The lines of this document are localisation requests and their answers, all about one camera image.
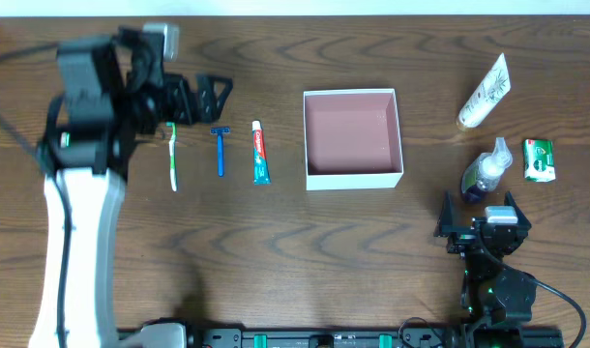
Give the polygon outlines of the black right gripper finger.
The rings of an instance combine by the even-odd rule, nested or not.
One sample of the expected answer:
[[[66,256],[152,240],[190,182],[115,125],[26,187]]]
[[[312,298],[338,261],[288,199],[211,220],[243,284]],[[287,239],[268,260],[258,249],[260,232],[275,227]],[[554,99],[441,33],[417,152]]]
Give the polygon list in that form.
[[[454,203],[452,195],[446,190],[444,192],[444,199],[441,213],[437,221],[438,228],[451,228],[454,225]]]
[[[513,198],[512,194],[509,191],[507,191],[505,193],[504,204],[506,206],[512,207],[515,210],[518,223],[527,223],[528,222],[527,217],[522,212],[522,210],[518,207],[515,199]]]

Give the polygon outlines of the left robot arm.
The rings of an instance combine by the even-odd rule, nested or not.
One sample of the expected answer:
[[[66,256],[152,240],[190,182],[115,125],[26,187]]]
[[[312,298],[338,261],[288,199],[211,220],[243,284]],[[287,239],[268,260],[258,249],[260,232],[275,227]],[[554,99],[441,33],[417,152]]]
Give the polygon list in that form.
[[[64,90],[49,104],[36,155],[48,234],[33,347],[190,347],[198,340],[179,320],[119,331],[112,295],[116,228],[137,137],[162,123],[217,121],[233,87],[227,77],[201,74],[189,84],[166,72],[179,34],[176,25],[148,23],[58,46]]]

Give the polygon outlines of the blue disposable razor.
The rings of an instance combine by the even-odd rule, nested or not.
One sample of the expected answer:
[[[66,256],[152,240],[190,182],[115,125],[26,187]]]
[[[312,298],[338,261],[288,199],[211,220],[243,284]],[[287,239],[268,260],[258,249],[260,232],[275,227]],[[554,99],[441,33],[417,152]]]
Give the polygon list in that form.
[[[223,177],[225,169],[223,138],[226,134],[230,134],[230,127],[211,128],[210,133],[217,138],[218,174]]]

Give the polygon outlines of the red teal toothpaste tube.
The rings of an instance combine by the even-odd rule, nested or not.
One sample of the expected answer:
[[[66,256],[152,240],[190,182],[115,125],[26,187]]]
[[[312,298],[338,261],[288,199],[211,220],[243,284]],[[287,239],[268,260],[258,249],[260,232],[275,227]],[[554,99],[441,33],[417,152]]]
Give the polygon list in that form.
[[[251,126],[253,138],[253,180],[257,186],[270,185],[271,178],[267,163],[263,129],[258,120],[254,120]]]

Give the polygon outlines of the green white toothbrush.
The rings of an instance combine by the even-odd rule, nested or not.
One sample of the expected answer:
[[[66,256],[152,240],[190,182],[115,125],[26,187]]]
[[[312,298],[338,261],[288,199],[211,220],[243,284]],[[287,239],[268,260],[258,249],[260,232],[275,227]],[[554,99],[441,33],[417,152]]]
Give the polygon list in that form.
[[[177,141],[177,128],[172,122],[167,122],[166,125],[171,128],[171,135],[168,141],[169,150],[169,178],[171,189],[176,192],[178,191],[178,180],[177,180],[177,167],[176,167],[176,141]]]

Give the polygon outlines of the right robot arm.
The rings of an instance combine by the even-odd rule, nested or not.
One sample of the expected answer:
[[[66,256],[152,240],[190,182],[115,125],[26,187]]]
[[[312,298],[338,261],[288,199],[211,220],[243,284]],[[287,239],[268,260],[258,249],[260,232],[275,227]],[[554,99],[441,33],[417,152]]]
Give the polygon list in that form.
[[[442,337],[446,347],[510,347],[522,344],[521,325],[532,319],[536,285],[503,262],[528,237],[532,224],[510,193],[502,206],[488,206],[469,226],[457,224],[453,197],[444,194],[433,235],[465,262],[460,305],[469,312]]]

